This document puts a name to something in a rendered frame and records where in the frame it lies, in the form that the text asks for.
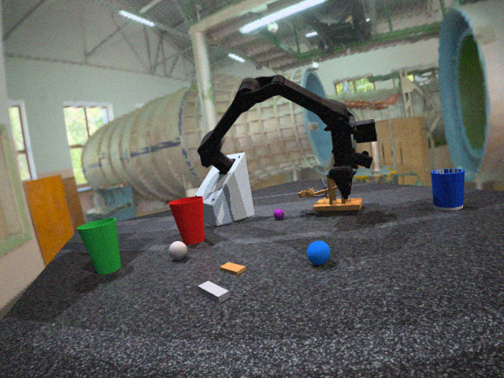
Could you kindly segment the blue cup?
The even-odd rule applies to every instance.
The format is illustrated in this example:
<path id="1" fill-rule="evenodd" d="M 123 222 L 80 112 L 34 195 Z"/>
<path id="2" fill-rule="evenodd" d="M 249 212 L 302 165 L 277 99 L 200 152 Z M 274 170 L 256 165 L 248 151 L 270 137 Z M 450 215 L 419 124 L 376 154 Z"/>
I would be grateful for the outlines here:
<path id="1" fill-rule="evenodd" d="M 464 169 L 431 171 L 434 208 L 459 210 L 463 208 L 465 192 Z"/>

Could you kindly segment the white ball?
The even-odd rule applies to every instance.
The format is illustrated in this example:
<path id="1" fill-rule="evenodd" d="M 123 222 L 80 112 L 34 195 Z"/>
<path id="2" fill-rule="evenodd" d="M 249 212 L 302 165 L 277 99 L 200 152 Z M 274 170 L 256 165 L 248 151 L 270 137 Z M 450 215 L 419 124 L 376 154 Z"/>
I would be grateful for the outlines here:
<path id="1" fill-rule="evenodd" d="M 176 260 L 181 260 L 187 255 L 187 246 L 180 241 L 176 241 L 169 247 L 169 255 Z"/>

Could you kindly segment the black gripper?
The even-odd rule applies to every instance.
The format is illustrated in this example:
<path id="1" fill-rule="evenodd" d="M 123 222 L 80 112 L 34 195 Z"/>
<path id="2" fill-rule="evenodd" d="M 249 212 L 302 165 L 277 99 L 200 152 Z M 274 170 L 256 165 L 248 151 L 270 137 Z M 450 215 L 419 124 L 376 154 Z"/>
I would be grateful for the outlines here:
<path id="1" fill-rule="evenodd" d="M 356 164 L 350 166 L 350 152 L 352 152 L 352 149 L 352 144 L 333 146 L 332 154 L 334 155 L 335 163 L 333 164 L 334 167 L 328 172 L 329 179 L 335 181 L 344 199 L 348 199 L 350 195 L 352 179 L 357 172 L 353 169 L 358 169 L 358 165 Z"/>

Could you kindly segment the purple ball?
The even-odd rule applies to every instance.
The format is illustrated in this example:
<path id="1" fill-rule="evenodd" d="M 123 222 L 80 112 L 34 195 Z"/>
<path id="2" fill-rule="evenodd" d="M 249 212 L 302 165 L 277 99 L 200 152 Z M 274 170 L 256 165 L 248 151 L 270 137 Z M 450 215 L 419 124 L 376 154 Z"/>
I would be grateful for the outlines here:
<path id="1" fill-rule="evenodd" d="M 281 209 L 277 209 L 277 210 L 274 212 L 274 217 L 275 217 L 277 220 L 281 220 L 281 219 L 284 217 L 284 212 L 283 212 L 283 210 L 281 210 Z"/>

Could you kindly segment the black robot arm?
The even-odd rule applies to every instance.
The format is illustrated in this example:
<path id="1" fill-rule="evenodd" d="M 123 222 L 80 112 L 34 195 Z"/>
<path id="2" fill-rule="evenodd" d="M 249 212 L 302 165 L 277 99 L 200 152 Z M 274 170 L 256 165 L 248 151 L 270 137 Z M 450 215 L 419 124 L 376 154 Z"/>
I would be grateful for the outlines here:
<path id="1" fill-rule="evenodd" d="M 297 83 L 287 80 L 282 75 L 245 78 L 235 95 L 233 103 L 218 121 L 215 128 L 203 137 L 197 149 L 202 165 L 207 168 L 213 165 L 219 170 L 219 174 L 227 174 L 235 162 L 235 158 L 229 158 L 221 152 L 221 147 L 225 141 L 223 137 L 241 113 L 246 112 L 255 104 L 277 95 L 318 115 L 327 125 L 324 131 L 331 131 L 332 133 L 333 146 L 351 144 L 350 134 L 353 134 L 356 143 L 377 141 L 374 119 L 355 121 L 354 115 L 347 110 L 342 102 L 322 98 L 320 95 L 297 85 Z M 368 151 L 364 150 L 362 153 L 356 153 L 353 148 L 350 154 L 350 166 L 356 164 L 366 169 L 371 168 L 373 157 L 369 156 Z"/>

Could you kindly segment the blue ball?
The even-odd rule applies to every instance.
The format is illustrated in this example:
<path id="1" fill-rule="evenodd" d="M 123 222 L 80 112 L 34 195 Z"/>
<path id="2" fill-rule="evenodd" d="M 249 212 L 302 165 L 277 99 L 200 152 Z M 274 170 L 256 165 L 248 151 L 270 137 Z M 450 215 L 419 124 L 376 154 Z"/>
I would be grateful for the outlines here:
<path id="1" fill-rule="evenodd" d="M 307 257 L 315 265 L 324 264 L 330 258 L 330 248 L 325 242 L 316 241 L 310 244 Z"/>

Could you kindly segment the green plastic cup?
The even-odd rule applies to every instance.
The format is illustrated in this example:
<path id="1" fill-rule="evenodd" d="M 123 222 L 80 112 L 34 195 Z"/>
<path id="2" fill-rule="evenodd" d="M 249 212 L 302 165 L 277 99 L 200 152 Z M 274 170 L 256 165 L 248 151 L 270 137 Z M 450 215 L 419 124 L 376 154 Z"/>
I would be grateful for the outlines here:
<path id="1" fill-rule="evenodd" d="M 88 222 L 78 227 L 89 256 L 97 272 L 109 274 L 120 269 L 119 243 L 115 218 Z"/>

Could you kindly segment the orange flat block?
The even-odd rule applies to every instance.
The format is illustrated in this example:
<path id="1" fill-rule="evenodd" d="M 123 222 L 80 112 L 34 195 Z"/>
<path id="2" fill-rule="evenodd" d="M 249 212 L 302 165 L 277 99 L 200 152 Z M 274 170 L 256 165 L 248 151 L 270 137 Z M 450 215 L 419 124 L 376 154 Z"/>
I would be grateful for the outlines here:
<path id="1" fill-rule="evenodd" d="M 221 271 L 229 272 L 231 274 L 239 275 L 241 272 L 246 271 L 246 267 L 242 265 L 237 265 L 231 262 L 228 262 L 220 267 Z"/>

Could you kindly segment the red tapered cup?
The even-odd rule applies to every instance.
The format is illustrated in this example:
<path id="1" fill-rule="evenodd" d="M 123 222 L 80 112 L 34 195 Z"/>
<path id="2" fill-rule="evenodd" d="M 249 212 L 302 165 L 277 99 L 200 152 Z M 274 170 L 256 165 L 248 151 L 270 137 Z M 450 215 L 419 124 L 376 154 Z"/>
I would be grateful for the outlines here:
<path id="1" fill-rule="evenodd" d="M 204 240 L 203 197 L 194 196 L 170 202 L 169 207 L 183 243 L 192 245 Z"/>

